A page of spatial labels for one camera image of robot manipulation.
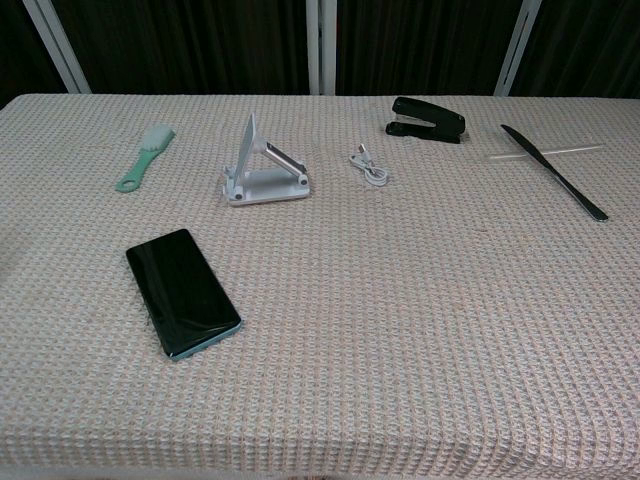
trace white phone stand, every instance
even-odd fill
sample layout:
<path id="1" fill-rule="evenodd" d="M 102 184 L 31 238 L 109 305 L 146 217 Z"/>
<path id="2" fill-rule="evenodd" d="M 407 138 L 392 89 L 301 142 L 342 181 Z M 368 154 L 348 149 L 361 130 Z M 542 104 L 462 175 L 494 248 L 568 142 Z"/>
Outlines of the white phone stand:
<path id="1" fill-rule="evenodd" d="M 245 172 L 249 157 L 254 153 L 264 155 L 278 166 Z M 240 146 L 238 164 L 235 167 L 225 167 L 224 175 L 226 182 L 222 186 L 222 192 L 233 206 L 294 200 L 308 197 L 310 192 L 305 166 L 291 159 L 258 134 L 255 113 L 249 116 Z"/>

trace clear straw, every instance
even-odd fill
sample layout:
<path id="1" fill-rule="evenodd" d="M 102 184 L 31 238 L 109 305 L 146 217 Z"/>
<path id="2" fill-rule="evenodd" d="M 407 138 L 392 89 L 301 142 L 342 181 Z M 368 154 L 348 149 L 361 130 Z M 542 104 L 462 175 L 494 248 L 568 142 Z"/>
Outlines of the clear straw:
<path id="1" fill-rule="evenodd" d="M 588 145 L 576 145 L 573 147 L 562 148 L 550 148 L 547 150 L 540 150 L 543 155 L 557 155 L 558 153 L 574 153 L 574 152 L 586 152 L 590 150 L 599 150 L 604 147 L 604 143 L 592 143 Z M 510 160 L 513 158 L 524 158 L 529 154 L 524 150 L 511 153 L 499 153 L 495 155 L 487 155 L 487 160 Z"/>

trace charging cable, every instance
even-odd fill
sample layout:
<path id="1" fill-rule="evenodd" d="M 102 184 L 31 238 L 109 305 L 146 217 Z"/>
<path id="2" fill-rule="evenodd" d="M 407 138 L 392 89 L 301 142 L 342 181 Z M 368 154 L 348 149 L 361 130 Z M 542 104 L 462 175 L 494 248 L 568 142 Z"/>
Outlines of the charging cable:
<path id="1" fill-rule="evenodd" d="M 361 143 L 358 147 L 359 154 L 351 155 L 351 165 L 359 168 L 364 172 L 364 178 L 371 185 L 375 185 L 376 187 L 382 187 L 386 185 L 389 181 L 389 172 L 384 168 L 376 167 L 373 164 L 373 160 L 371 159 L 371 155 L 364 148 L 364 145 Z"/>

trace black phone screen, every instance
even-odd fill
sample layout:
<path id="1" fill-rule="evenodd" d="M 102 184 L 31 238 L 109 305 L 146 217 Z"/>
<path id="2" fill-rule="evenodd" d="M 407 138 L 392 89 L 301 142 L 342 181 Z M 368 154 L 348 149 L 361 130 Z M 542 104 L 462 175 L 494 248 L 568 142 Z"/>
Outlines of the black phone screen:
<path id="1" fill-rule="evenodd" d="M 240 326 L 240 317 L 188 230 L 127 250 L 165 353 L 186 357 Z"/>

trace knife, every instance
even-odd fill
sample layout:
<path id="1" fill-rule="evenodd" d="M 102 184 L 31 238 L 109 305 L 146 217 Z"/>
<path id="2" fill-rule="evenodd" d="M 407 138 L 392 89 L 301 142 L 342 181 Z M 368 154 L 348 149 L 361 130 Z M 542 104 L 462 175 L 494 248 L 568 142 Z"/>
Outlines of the knife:
<path id="1" fill-rule="evenodd" d="M 584 209 L 589 212 L 594 219 L 598 222 L 605 222 L 609 217 L 606 213 L 596 207 L 587 197 L 585 197 L 580 191 L 571 185 L 566 178 L 564 178 L 560 173 L 553 168 L 553 165 L 549 163 L 549 161 L 544 158 L 544 156 L 529 140 L 527 140 L 524 135 L 520 132 L 516 131 L 514 128 L 511 128 L 509 125 L 500 125 L 504 128 L 509 135 L 513 137 L 513 139 L 520 144 L 522 148 L 524 148 L 529 155 L 535 158 L 538 162 L 542 164 L 547 170 L 551 172 L 551 174 L 558 180 L 567 191 L 573 195 L 580 205 L 584 207 Z"/>

